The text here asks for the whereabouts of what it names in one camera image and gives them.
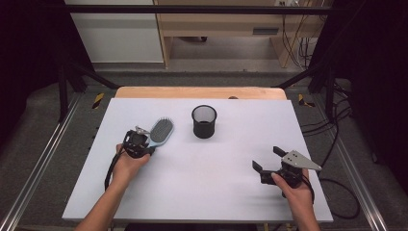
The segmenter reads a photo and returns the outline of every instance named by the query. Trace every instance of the table surface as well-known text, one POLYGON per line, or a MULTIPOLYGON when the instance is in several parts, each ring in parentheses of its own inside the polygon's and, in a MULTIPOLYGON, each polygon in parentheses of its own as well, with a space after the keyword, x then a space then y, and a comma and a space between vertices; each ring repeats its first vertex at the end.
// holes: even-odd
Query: table surface
MULTIPOLYGON (((120 95, 121 90, 110 102, 63 218, 84 218, 103 193, 115 145, 128 130, 135 125, 149 129, 159 117, 169 116, 174 132, 132 181, 115 219, 255 223, 292 220, 281 191, 261 184, 251 164, 255 160, 265 169, 279 169, 280 158, 272 153, 275 145, 287 151, 295 149, 310 158, 291 101, 120 95), (207 140, 192 133, 191 111, 201 104, 213 106, 218 113, 216 132, 207 140)), ((314 171, 310 175, 317 219, 332 221, 317 175, 314 171)))

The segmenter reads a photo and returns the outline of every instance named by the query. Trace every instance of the gray carpet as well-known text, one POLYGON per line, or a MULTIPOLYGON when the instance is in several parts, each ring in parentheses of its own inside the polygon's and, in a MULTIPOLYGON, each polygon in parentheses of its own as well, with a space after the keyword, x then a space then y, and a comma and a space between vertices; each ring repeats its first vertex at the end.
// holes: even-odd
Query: gray carpet
MULTIPOLYGON (((223 73, 219 73, 219 75, 201 73, 193 76, 191 76, 191 73, 165 73, 165 76, 155 76, 152 73, 121 73, 118 75, 104 73, 104 76, 115 78, 117 84, 126 86, 270 87, 282 83, 293 75, 275 74, 275 78, 270 78, 270 74, 263 73, 239 73, 235 77, 234 74, 223 75, 223 73)), ((72 192, 82 165, 87 158, 89 148, 93 142, 92 137, 97 132, 97 127, 103 118, 109 99, 115 95, 114 90, 99 86, 92 80, 87 81, 91 86, 83 95, 54 157, 19 222, 20 225, 64 227, 73 227, 75 225, 74 222, 61 219, 66 198, 72 192), (105 97, 98 109, 92 109, 95 96, 99 92, 104 92, 105 97)), ((316 107, 299 106, 297 97, 300 92, 304 93, 307 102, 313 100, 313 97, 302 86, 306 86, 306 84, 299 83, 297 87, 286 90, 288 98, 293 102, 299 124, 304 125, 321 121, 322 116, 316 107)), ((0 173, 2 176, 0 178, 1 218, 13 205, 13 201, 23 187, 39 154, 57 125, 58 100, 58 87, 56 85, 33 93, 19 126, 12 134, 8 145, 2 149, 0 156, 0 173)), ((311 128, 313 126, 302 128, 302 130, 311 128)), ((390 230, 408 230, 408 220, 404 217, 404 215, 408 214, 407 195, 401 190, 387 167, 374 164, 371 161, 370 149, 367 147, 364 137, 352 117, 342 120, 340 134, 390 230)), ((331 145, 328 133, 324 132, 305 137, 305 141, 312 159, 318 164, 321 163, 331 145)), ((333 153, 330 157, 320 176, 337 180, 350 187, 336 153, 333 153)), ((322 186, 333 212, 350 215, 355 211, 356 204, 348 192, 331 183, 323 182, 322 186)), ((325 223, 321 227, 323 230, 370 230, 370 225, 363 211, 355 219, 335 217, 333 223, 325 223)), ((286 230, 286 228, 283 225, 279 230, 286 230)))

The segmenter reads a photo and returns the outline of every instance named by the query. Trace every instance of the black cable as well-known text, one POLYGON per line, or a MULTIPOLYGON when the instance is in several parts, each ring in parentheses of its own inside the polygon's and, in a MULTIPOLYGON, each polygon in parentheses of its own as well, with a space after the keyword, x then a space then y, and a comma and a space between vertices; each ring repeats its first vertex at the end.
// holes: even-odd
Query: black cable
POLYGON ((280 228, 280 226, 282 226, 281 223, 278 224, 278 225, 276 225, 276 227, 274 227, 274 228, 272 229, 272 231, 278 231, 278 229, 280 228))
MULTIPOLYGON (((339 132, 340 132, 340 130, 339 130, 339 121, 349 115, 349 114, 347 114, 347 115, 341 117, 341 114, 343 114, 344 112, 346 112, 347 110, 349 110, 351 107, 346 107, 345 109, 343 109, 343 110, 341 110, 339 113, 337 113, 337 110, 338 110, 339 105, 340 105, 341 103, 347 101, 347 100, 348 100, 348 98, 344 98, 344 99, 340 100, 340 101, 336 104, 336 106, 335 106, 335 117, 334 117, 335 119, 334 119, 334 124, 333 124, 333 126, 336 126, 336 135, 335 135, 335 138, 334 138, 334 140, 333 140, 333 142, 332 142, 332 144, 331 144, 331 146, 330 146, 329 151, 327 152, 326 157, 324 158, 322 164, 320 165, 321 167, 323 167, 323 166, 326 164, 326 162, 327 162, 327 160, 329 159, 329 157, 331 156, 332 151, 333 151, 333 148, 334 148, 334 146, 335 146, 335 144, 336 144, 336 141, 337 141, 337 138, 338 138, 339 132)), ((347 186, 343 185, 342 183, 340 183, 340 182, 338 182, 338 181, 335 181, 335 180, 332 180, 332 179, 327 179, 327 178, 320 178, 320 177, 319 177, 320 174, 321 174, 321 171, 318 172, 318 178, 319 178, 319 181, 320 181, 320 182, 321 182, 321 181, 327 181, 327 182, 331 182, 331 183, 333 183, 333 184, 336 184, 336 185, 338 185, 338 186, 344 188, 345 190, 347 190, 347 191, 351 194, 351 196, 353 197, 353 199, 356 201, 357 209, 356 209, 356 211, 355 211, 355 213, 354 213, 353 215, 351 215, 351 216, 344 216, 344 215, 337 214, 337 213, 333 212, 332 210, 330 210, 330 212, 332 213, 332 215, 333 215, 333 216, 336 216, 336 217, 338 217, 338 218, 343 218, 343 219, 355 219, 355 218, 357 218, 357 217, 359 216, 359 214, 360 214, 361 206, 360 206, 360 203, 359 203, 359 201, 358 201, 358 198, 357 198, 357 196, 354 194, 354 192, 353 192, 351 189, 349 189, 347 186)))
MULTIPOLYGON (((343 114, 344 112, 346 112, 348 109, 350 109, 350 107, 347 107, 347 108, 343 109, 338 115, 336 115, 336 117, 338 118, 338 121, 341 121, 341 120, 343 120, 344 118, 346 118, 346 117, 348 117, 348 116, 350 115, 350 112, 348 112, 346 115, 340 116, 341 114, 343 114)), ((303 135, 303 137, 311 137, 311 136, 314 136, 314 135, 323 133, 323 132, 325 132, 325 131, 327 131, 327 130, 330 130, 330 129, 332 129, 333 127, 334 127, 334 124, 332 124, 330 127, 326 128, 326 129, 324 129, 324 130, 321 130, 321 131, 319 131, 319 132, 317 132, 317 133, 308 134, 308 135, 303 135)), ((302 133, 310 133, 310 132, 314 132, 314 131, 317 131, 317 130, 318 130, 318 129, 312 129, 312 130, 305 131, 305 132, 302 132, 302 133)))
POLYGON ((302 182, 309 188, 310 193, 312 194, 312 204, 315 203, 315 191, 312 188, 312 184, 310 183, 309 179, 302 174, 302 182))
POLYGON ((112 172, 114 172, 115 165, 116 165, 117 161, 119 160, 120 155, 122 155, 125 152, 123 150, 123 144, 126 142, 126 138, 127 138, 127 136, 125 136, 125 138, 123 139, 123 142, 122 142, 122 145, 121 145, 119 151, 117 151, 117 153, 112 158, 111 165, 109 166, 108 173, 106 174, 106 178, 105 178, 105 190, 108 189, 108 187, 109 187, 109 183, 111 182, 112 172))
POLYGON ((316 122, 316 123, 303 124, 303 125, 300 125, 300 127, 308 127, 308 126, 319 125, 319 124, 323 123, 323 122, 326 121, 326 120, 327 120, 327 119, 324 119, 324 120, 322 120, 322 121, 320 121, 320 122, 316 122))
POLYGON ((336 184, 336 185, 338 185, 338 186, 344 188, 345 190, 347 190, 347 191, 351 194, 351 196, 352 196, 352 197, 354 198, 354 200, 356 201, 357 209, 356 209, 355 213, 354 213, 352 216, 340 215, 340 214, 337 214, 337 213, 333 212, 332 210, 330 210, 330 212, 332 213, 332 215, 334 215, 334 216, 336 216, 336 217, 338 217, 338 218, 343 218, 343 219, 355 219, 355 218, 357 218, 357 217, 360 215, 360 211, 361 211, 360 202, 358 201, 357 196, 354 194, 354 192, 353 192, 351 189, 349 189, 347 186, 343 185, 342 183, 340 183, 340 182, 338 182, 338 181, 335 181, 335 180, 332 180, 332 179, 320 178, 319 181, 320 181, 320 182, 321 182, 321 181, 331 182, 331 183, 333 183, 333 184, 336 184))

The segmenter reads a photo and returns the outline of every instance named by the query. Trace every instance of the black pole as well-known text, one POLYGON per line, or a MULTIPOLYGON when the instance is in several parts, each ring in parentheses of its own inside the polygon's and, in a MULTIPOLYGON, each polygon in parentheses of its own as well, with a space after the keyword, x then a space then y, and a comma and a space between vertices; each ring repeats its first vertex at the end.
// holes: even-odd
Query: black pole
POLYGON ((334 82, 335 74, 333 68, 328 69, 328 77, 326 82, 326 115, 330 122, 334 121, 333 117, 333 98, 334 98, 334 82))
POLYGON ((62 122, 68 113, 68 95, 66 89, 66 79, 64 73, 64 66, 61 65, 58 70, 58 84, 60 89, 60 119, 59 122, 62 122))
POLYGON ((69 13, 220 13, 220 14, 343 14, 347 9, 331 7, 256 7, 256 6, 191 6, 191 5, 44 5, 52 11, 69 13))

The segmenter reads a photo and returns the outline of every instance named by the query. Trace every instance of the floor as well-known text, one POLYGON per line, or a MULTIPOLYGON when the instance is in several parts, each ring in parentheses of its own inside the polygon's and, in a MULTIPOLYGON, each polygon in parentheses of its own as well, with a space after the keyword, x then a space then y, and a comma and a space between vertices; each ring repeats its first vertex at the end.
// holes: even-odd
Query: floor
MULTIPOLYGON (((95 67, 105 78, 127 86, 271 87, 302 70, 294 64, 281 68, 268 38, 208 38, 206 42, 198 38, 177 38, 173 42, 168 69, 159 64, 95 64, 95 67)), ((55 146, 47 145, 59 126, 59 105, 56 103, 59 99, 58 86, 52 85, 30 96, 19 126, 11 134, 7 145, 1 149, 0 218, 3 220, 6 217, 15 202, 21 202, 23 209, 14 220, 18 223, 17 230, 72 230, 76 224, 62 220, 61 214, 87 158, 109 98, 115 95, 114 90, 88 78, 86 81, 89 84, 86 93, 70 94, 72 100, 79 98, 77 109, 67 126, 61 128, 64 135, 55 146), (104 100, 94 110, 91 105, 99 92, 105 93, 104 100), (51 153, 49 159, 44 158, 45 151, 51 153), (43 171, 33 172, 33 169, 38 169, 38 160, 45 161, 43 171), (32 182, 28 199, 21 199, 18 195, 33 174, 37 176, 37 180, 32 182)), ((305 125, 302 127, 303 131, 315 128, 310 124, 324 119, 319 108, 324 94, 310 94, 306 88, 309 81, 305 79, 286 89, 299 124, 305 125), (309 106, 313 103, 316 107, 299 104, 300 94, 309 106)), ((339 83, 344 88, 349 88, 347 81, 339 80, 339 83)), ((336 102, 342 99, 342 95, 336 94, 336 102)), ((345 109, 345 112, 349 112, 346 103, 339 107, 339 111, 345 109)), ((333 141, 333 131, 334 129, 305 133, 305 141, 315 162, 321 163, 324 159, 333 141)), ((324 223, 321 228, 408 230, 408 220, 405 217, 408 214, 408 197, 401 191, 387 167, 372 162, 370 148, 352 115, 342 119, 339 131, 340 139, 327 162, 327 170, 321 176, 354 189, 355 178, 348 174, 350 166, 344 160, 346 152, 345 156, 352 157, 352 164, 363 182, 362 187, 354 190, 355 193, 368 193, 369 197, 359 198, 363 210, 356 218, 334 216, 333 223, 324 223), (371 200, 374 207, 362 203, 371 200), (384 227, 373 227, 370 218, 373 210, 377 210, 380 215, 377 218, 385 223, 384 227)), ((334 213, 350 216, 359 208, 344 188, 327 181, 321 184, 334 213)), ((263 229, 262 224, 259 224, 259 229, 263 229)), ((288 227, 287 224, 271 224, 269 230, 288 230, 288 227)))

